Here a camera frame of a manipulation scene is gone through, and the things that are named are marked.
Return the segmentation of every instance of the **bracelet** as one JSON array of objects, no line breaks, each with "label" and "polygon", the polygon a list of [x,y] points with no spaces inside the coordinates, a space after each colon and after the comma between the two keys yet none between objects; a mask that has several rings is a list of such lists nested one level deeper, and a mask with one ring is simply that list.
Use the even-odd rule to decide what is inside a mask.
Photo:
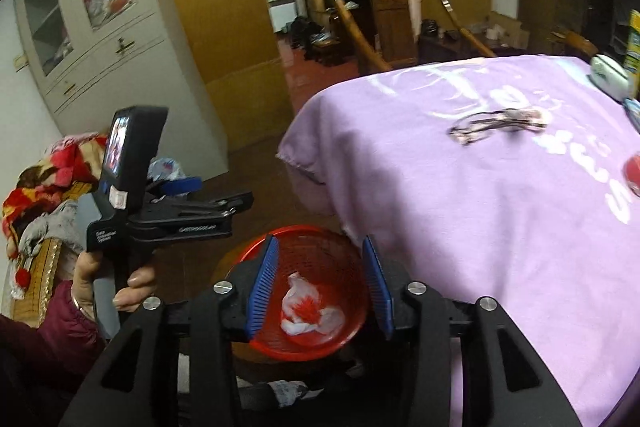
[{"label": "bracelet", "polygon": [[82,306],[79,304],[78,300],[74,296],[74,293],[73,293],[72,289],[69,290],[69,294],[71,295],[71,300],[75,304],[75,306],[78,309],[78,311],[81,312],[81,314],[84,315],[86,318],[88,318],[90,321],[95,322],[95,319],[84,308],[82,308]]}]

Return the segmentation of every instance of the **gray cloth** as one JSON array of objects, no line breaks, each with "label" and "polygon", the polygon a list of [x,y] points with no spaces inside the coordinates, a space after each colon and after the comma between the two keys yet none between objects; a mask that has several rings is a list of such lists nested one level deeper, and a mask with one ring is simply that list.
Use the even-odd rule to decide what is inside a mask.
[{"label": "gray cloth", "polygon": [[63,241],[76,253],[82,251],[81,239],[76,230],[76,210],[78,204],[72,200],[63,201],[50,214],[42,214],[29,223],[20,238],[18,249],[27,257],[35,257],[45,239],[56,238]]}]

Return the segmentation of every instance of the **drawer handle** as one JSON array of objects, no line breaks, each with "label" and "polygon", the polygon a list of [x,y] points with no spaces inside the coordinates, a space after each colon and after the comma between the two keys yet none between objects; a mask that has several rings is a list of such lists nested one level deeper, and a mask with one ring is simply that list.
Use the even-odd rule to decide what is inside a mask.
[{"label": "drawer handle", "polygon": [[124,53],[125,51],[127,51],[130,47],[132,47],[134,44],[136,43],[136,41],[131,41],[129,44],[125,44],[124,43],[124,39],[121,37],[118,39],[118,44],[120,45],[120,47],[118,48],[118,50],[116,51],[116,53],[118,55],[120,55],[121,53]]}]

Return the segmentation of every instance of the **eyeglasses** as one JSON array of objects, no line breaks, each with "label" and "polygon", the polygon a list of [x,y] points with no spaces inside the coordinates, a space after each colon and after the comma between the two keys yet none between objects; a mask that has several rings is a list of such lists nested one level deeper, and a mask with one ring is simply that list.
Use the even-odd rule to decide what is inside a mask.
[{"label": "eyeglasses", "polygon": [[542,112],[533,109],[503,109],[477,112],[461,118],[449,129],[449,136],[462,145],[469,145],[491,135],[494,129],[529,130],[546,129]]}]

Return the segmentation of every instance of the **pink tablecloth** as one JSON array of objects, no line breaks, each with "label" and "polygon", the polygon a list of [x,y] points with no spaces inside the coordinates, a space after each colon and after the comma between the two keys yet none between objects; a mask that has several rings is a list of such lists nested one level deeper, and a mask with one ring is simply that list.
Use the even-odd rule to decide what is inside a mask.
[{"label": "pink tablecloth", "polygon": [[[495,296],[596,427],[640,367],[640,208],[621,173],[640,136],[588,71],[523,56],[358,78],[315,95],[279,157],[355,241],[373,234],[449,298]],[[542,135],[447,136],[465,114],[529,106]]]}]

